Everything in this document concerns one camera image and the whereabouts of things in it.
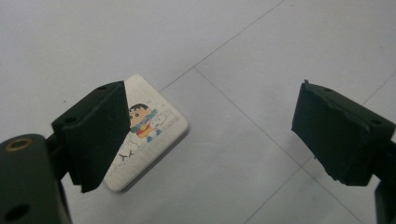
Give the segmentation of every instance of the cartoon character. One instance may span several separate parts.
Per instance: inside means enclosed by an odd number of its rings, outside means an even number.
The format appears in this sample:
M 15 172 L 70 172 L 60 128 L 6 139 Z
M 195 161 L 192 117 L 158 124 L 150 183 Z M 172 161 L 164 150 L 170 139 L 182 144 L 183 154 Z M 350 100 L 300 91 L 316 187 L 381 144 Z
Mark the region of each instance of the cartoon character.
M 156 109 L 151 110 L 148 106 L 143 104 L 137 104 L 131 106 L 129 109 L 129 116 L 131 120 L 131 132 L 136 133 L 136 135 L 141 138 L 147 138 L 147 141 L 152 140 L 152 136 L 149 133 L 156 131 L 150 126 L 149 122 L 157 115 L 158 111 Z

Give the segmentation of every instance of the brass screw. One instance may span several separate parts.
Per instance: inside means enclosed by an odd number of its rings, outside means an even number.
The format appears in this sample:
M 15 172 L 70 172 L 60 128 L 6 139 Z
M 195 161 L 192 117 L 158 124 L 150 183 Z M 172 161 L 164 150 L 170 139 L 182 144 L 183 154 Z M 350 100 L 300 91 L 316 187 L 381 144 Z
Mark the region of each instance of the brass screw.
M 28 137 L 18 138 L 8 143 L 8 145 L 6 146 L 6 150 L 10 152 L 19 151 L 21 149 L 29 147 L 30 145 L 32 145 L 32 143 L 33 143 L 32 138 L 28 138 Z

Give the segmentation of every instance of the cartoon boy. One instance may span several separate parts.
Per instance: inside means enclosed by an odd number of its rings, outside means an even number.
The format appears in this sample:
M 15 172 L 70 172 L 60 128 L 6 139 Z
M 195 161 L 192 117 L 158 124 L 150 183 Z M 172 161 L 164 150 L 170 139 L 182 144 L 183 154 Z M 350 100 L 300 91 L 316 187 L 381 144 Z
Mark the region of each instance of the cartoon boy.
M 152 137 L 149 133 L 154 131 L 153 127 L 150 127 L 149 122 L 157 115 L 156 109 L 151 110 L 148 106 L 143 104 L 137 104 L 131 106 L 129 109 L 129 118 L 131 120 L 131 132 L 143 139 L 147 137 L 147 141 L 150 142 Z

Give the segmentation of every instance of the cartoon character's face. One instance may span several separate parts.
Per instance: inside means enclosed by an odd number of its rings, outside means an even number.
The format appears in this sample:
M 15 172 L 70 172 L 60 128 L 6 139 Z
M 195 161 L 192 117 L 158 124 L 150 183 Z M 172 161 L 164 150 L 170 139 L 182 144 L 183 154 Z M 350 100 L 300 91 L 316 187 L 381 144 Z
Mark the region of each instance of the cartoon character's face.
M 145 116 L 151 114 L 151 109 L 144 109 L 143 107 L 132 109 L 129 111 L 129 118 L 131 120 L 131 127 L 134 127 L 136 124 L 140 123 Z

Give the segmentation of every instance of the cartoon character's black hair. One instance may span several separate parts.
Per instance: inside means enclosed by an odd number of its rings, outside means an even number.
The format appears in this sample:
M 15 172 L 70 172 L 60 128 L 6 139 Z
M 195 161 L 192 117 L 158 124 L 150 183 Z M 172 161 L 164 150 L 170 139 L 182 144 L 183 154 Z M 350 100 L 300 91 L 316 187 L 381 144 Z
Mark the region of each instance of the cartoon character's black hair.
M 143 109 L 146 110 L 146 109 L 148 109 L 149 107 L 146 106 L 146 105 L 143 105 L 143 104 L 137 104 L 137 105 L 131 106 L 131 108 L 129 108 L 129 111 L 132 112 L 132 110 L 136 110 L 136 109 L 138 109 L 138 108 L 143 108 Z

